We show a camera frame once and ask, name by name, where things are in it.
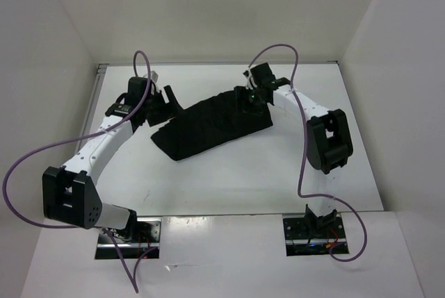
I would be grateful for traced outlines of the black pleated skirt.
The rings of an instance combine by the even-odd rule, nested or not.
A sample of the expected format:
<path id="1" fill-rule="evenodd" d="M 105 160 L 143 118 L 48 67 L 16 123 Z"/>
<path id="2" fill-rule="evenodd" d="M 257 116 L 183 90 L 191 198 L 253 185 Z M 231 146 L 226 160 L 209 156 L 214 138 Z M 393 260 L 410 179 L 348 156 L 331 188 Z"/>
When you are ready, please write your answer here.
<path id="1" fill-rule="evenodd" d="M 162 126 L 152 142 L 170 159 L 180 161 L 247 135 L 268 129 L 271 116 L 244 114 L 234 89 L 197 102 Z"/>

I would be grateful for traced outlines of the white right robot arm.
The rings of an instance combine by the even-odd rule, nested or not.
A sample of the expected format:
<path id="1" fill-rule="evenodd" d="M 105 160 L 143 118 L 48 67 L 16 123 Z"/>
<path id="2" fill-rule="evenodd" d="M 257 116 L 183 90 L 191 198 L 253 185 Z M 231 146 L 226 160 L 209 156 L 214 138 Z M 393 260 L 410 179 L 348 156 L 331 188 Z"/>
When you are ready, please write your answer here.
<path id="1" fill-rule="evenodd" d="M 337 216 L 334 200 L 340 186 L 341 169 L 353 154 L 346 114 L 329 110 L 293 87 L 287 78 L 276 78 L 268 63 L 243 73 L 245 86 L 235 88 L 236 108 L 244 113 L 257 112 L 271 104 L 290 114 L 303 126 L 303 175 L 314 182 L 302 192 L 298 178 L 298 196 L 306 200 L 305 230 L 313 238 L 321 237 Z"/>

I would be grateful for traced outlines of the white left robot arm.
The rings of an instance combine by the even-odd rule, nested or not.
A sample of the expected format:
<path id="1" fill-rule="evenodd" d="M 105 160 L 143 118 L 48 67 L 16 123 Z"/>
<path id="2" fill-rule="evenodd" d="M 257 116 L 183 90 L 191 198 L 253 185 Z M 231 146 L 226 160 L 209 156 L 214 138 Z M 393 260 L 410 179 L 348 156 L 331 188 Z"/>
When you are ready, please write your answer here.
<path id="1" fill-rule="evenodd" d="M 42 175 L 44 216 L 83 229 L 105 228 L 123 242 L 138 235 L 136 211 L 105 204 L 96 189 L 101 173 L 118 149 L 143 124 L 156 126 L 182 112 L 169 85 L 160 90 L 158 74 L 129 79 L 105 113 L 98 136 L 60 167 L 48 167 Z"/>

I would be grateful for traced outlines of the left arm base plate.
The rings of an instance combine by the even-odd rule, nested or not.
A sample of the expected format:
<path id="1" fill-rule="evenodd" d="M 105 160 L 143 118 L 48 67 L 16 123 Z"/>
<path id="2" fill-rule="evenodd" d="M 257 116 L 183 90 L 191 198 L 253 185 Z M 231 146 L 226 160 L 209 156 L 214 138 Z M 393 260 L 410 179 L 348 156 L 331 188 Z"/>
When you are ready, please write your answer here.
<path id="1" fill-rule="evenodd" d="M 110 233 L 99 232 L 95 250 L 95 260 L 117 260 L 116 245 L 123 259 L 137 260 L 159 258 L 161 242 L 161 217 L 139 217 L 134 229 L 125 233 L 123 230 L 107 229 Z"/>

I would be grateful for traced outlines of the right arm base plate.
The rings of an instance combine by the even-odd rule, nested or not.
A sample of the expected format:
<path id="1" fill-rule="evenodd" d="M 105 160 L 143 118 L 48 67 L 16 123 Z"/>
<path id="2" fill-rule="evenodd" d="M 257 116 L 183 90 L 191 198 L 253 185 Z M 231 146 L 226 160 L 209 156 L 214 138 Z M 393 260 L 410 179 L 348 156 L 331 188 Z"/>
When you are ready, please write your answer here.
<path id="1" fill-rule="evenodd" d="M 304 215 L 285 215 L 282 218 L 284 241 L 287 256 L 328 255 L 331 247 L 333 254 L 349 254 L 348 243 L 341 216 L 324 229 L 312 231 Z"/>

